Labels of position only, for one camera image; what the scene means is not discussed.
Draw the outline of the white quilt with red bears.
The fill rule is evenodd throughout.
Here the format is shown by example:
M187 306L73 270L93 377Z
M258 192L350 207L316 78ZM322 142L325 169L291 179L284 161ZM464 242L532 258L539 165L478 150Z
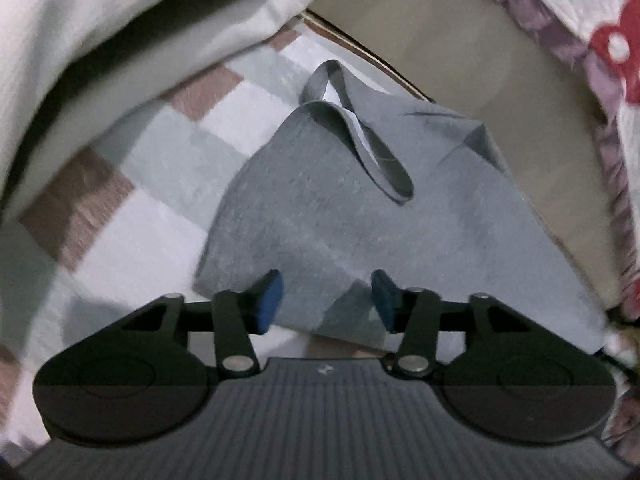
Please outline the white quilt with red bears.
M604 305L605 348L639 364L639 0L495 0L542 50L582 78L601 116L594 133L608 193L620 299ZM570 262L576 262L563 245Z

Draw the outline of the checkered storage bag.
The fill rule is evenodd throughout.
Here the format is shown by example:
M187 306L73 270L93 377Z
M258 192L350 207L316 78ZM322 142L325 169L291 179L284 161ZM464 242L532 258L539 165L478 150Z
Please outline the checkered storage bag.
M337 60L368 86L416 87L305 15L146 102L80 151L1 232L1 455L47 442L32 380L50 356L151 299L194 298L198 258L234 174Z

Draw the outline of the folded cream garment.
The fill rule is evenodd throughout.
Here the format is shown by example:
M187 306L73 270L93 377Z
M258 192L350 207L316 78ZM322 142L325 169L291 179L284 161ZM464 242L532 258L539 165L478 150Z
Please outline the folded cream garment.
M1 219L119 118L316 0L1 0Z

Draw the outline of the grey knit garment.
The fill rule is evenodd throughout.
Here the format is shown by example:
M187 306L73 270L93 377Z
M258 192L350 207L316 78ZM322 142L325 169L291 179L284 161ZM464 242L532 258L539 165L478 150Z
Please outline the grey knit garment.
M322 63L299 106L227 188L194 278L212 296L271 270L278 324L393 350L371 301L402 288L463 301L486 292L576 347L601 347L604 316L550 240L485 126L370 88Z

